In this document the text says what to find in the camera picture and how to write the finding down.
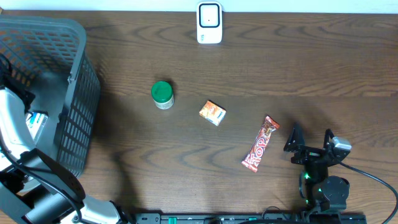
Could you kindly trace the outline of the green lid jar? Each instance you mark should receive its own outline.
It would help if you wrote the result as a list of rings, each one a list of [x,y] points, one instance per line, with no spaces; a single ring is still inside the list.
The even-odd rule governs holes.
[[[152,99],[159,109],[167,110],[174,105],[172,86],[165,81],[156,82],[151,89]]]

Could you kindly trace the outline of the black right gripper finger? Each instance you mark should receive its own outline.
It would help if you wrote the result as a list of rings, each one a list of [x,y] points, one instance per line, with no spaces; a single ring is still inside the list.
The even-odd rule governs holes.
[[[303,129],[301,125],[295,123],[293,130],[284,146],[285,152],[299,152],[305,145]]]
[[[333,139],[335,135],[333,134],[331,129],[327,129],[325,131],[325,137],[323,142],[323,148],[327,149],[328,145],[330,144],[330,140]]]

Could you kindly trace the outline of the red chocolate bar wrapper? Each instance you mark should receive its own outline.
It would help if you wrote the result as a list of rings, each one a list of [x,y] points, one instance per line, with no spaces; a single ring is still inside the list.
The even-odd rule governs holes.
[[[246,157],[241,164],[253,172],[257,172],[258,166],[267,149],[272,133],[279,129],[280,125],[270,116],[266,116],[265,120],[250,148]]]

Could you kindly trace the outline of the orange small carton box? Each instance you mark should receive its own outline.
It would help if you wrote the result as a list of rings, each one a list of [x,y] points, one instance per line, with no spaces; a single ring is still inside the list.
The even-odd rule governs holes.
[[[226,115],[226,110],[208,100],[199,112],[200,116],[219,126]]]

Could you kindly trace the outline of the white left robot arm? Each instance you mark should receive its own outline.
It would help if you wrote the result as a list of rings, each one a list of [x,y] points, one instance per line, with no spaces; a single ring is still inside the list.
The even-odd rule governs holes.
[[[27,126],[35,95],[1,56],[1,210],[17,223],[134,223],[112,201],[85,194],[77,178],[37,149]]]

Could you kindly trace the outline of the white Panadol medicine box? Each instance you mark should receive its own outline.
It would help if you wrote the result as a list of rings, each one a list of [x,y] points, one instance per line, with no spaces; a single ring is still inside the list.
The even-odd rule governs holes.
[[[48,118],[48,113],[45,111],[29,111],[27,114],[26,125],[35,145],[41,137]]]

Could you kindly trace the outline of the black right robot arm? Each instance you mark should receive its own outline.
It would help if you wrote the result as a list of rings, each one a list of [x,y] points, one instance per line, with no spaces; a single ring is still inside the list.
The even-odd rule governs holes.
[[[298,189],[313,212],[339,212],[346,209],[349,182],[328,173],[328,168],[337,165],[350,152],[352,145],[345,138],[334,136],[330,129],[325,131],[322,148],[305,144],[303,129],[296,123],[284,146],[285,152],[293,153],[291,163],[302,165]]]

